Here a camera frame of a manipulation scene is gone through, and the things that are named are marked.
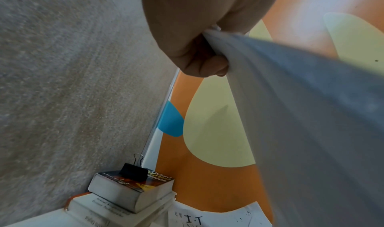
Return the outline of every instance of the book cover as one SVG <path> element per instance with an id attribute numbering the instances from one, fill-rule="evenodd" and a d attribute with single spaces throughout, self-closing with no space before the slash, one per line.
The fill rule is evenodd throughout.
<path id="1" fill-rule="evenodd" d="M 163 174 L 159 174 L 151 170 L 148 170 L 148 177 L 145 181 L 142 182 L 137 182 L 135 180 L 125 178 L 119 174 L 119 171 L 100 172 L 98 174 L 140 193 L 152 190 L 153 188 L 160 186 L 161 184 L 173 180 L 173 178 L 171 177 L 167 177 Z"/>

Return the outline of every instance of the white paper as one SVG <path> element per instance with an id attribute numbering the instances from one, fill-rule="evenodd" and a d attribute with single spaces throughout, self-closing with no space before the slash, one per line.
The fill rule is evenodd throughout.
<path id="1" fill-rule="evenodd" d="M 257 202 L 226 213 L 200 211 L 176 202 L 168 211 L 168 224 L 169 227 L 272 227 Z"/>

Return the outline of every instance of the human hand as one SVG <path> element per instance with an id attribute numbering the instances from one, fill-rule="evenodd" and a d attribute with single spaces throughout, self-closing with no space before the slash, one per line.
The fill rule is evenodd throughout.
<path id="1" fill-rule="evenodd" d="M 224 76 L 228 60 L 215 55 L 202 32 L 217 24 L 222 31 L 246 33 L 275 0 L 142 0 L 160 49 L 185 74 Z"/>

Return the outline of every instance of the gray fabric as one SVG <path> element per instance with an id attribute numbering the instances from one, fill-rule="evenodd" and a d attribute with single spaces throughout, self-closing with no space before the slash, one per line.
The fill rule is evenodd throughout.
<path id="1" fill-rule="evenodd" d="M 133 163 L 176 67 L 140 0 L 0 0 L 0 226 Z"/>
<path id="2" fill-rule="evenodd" d="M 275 226 L 384 226 L 384 79 L 340 61 L 210 31 Z"/>

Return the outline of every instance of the book spine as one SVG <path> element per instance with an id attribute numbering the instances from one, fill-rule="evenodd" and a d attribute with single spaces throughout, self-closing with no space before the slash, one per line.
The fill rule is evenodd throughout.
<path id="1" fill-rule="evenodd" d="M 66 208 L 66 212 L 89 227 L 122 227 L 73 200 Z"/>

